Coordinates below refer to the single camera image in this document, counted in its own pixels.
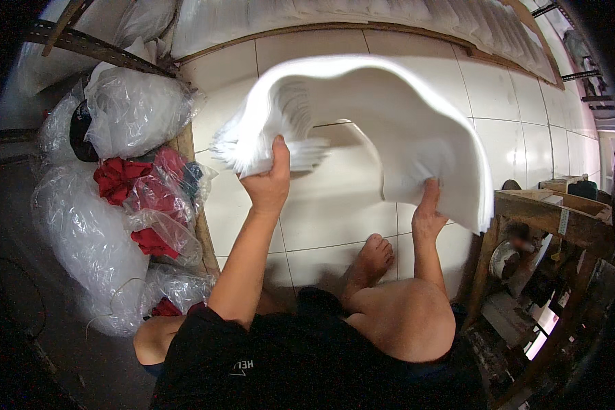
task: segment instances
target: toe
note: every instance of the toe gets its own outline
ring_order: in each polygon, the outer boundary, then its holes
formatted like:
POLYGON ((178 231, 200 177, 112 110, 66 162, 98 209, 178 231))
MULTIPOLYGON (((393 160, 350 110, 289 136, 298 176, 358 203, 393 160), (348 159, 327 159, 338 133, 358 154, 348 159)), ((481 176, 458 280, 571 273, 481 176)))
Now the toe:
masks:
POLYGON ((367 244, 373 246, 372 249, 376 249, 378 245, 380 245, 382 242, 383 237, 380 236, 380 234, 372 234, 371 236, 369 236, 369 239, 367 239, 367 244))

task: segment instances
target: white tile floor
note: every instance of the white tile floor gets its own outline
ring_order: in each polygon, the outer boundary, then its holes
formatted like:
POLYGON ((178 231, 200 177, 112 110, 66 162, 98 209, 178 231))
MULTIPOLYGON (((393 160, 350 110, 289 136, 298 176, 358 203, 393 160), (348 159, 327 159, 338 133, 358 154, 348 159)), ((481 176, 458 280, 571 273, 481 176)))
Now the white tile floor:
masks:
MULTIPOLYGON (((570 73, 556 33, 544 19, 538 23, 561 73, 570 73)), ((390 56, 430 82, 473 121, 488 153, 496 189, 509 178, 523 188, 535 188, 553 175, 588 173, 598 179, 597 133, 574 83, 566 83, 561 91, 522 73, 472 60, 450 43, 405 33, 326 30, 264 37, 208 54, 180 69, 208 94, 206 106, 193 120, 193 134, 197 161, 220 172, 205 212, 221 266, 250 200, 237 177, 206 151, 214 131, 237 110, 260 73, 291 58, 333 53, 390 56)), ((329 138, 332 150, 312 173, 292 180, 271 241, 265 286, 289 305, 295 301, 295 290, 307 285, 337 291, 346 267, 374 232, 388 238, 397 257, 384 280, 412 276, 409 233, 415 206, 382 201, 380 163, 353 124, 324 125, 312 132, 329 138)), ((472 239, 471 233, 449 221, 437 240, 451 298, 458 293, 472 239)))

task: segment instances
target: red fabric in plastic bag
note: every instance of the red fabric in plastic bag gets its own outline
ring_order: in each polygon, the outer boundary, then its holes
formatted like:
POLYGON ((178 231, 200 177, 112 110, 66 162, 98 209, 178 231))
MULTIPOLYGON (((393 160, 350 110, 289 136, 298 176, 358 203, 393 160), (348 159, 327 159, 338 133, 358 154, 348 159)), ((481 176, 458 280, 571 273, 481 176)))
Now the red fabric in plastic bag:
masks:
POLYGON ((155 154, 155 165, 162 167, 165 173, 169 174, 176 184, 182 181, 184 168, 187 161, 173 148, 166 146, 160 147, 155 154))
POLYGON ((130 237, 139 244, 139 248, 144 255, 154 255, 156 257, 168 255, 173 259, 177 258, 179 255, 179 253, 169 247, 166 242, 157 235, 153 228, 132 232, 130 237))
POLYGON ((132 185, 133 195, 138 195, 136 201, 131 202, 132 210, 135 212, 141 209, 154 209, 164 212, 175 221, 187 226, 186 214, 179 203, 180 198, 176 196, 176 191, 164 184, 156 170, 149 175, 137 178, 132 185))
POLYGON ((125 198, 130 195, 133 179, 148 175, 153 170, 153 164, 130 162, 122 158, 109 158, 94 172, 94 180, 98 183, 101 197, 112 205, 122 206, 125 198))
POLYGON ((182 316, 180 309, 167 297, 163 297, 156 307, 153 307, 153 316, 182 316))

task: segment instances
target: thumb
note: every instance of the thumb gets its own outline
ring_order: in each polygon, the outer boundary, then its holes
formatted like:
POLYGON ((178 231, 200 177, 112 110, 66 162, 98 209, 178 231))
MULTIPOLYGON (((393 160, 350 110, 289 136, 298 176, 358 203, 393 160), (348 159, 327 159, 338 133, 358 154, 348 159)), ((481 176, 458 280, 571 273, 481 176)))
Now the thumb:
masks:
POLYGON ((289 148, 282 135, 275 137, 271 149, 273 150, 273 167, 270 173, 273 176, 289 177, 289 148))
POLYGON ((439 201, 439 183, 436 178, 429 178, 424 183, 424 196, 419 204, 419 208, 427 213, 435 213, 439 201))

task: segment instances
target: person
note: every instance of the person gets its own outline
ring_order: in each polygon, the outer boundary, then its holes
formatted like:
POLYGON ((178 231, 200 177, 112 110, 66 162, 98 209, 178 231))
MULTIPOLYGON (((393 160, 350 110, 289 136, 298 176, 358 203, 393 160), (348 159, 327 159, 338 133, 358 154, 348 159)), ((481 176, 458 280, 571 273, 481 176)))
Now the person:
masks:
POLYGON ((447 218, 426 181, 412 218, 414 278, 377 285, 395 261, 372 234, 346 272, 343 294, 307 287, 296 313, 262 291, 271 235, 290 185, 289 151, 273 142, 268 173, 241 179, 252 206, 205 304, 152 317, 137 358, 161 366, 150 407, 487 408, 474 360, 455 365, 456 317, 435 240, 447 218))

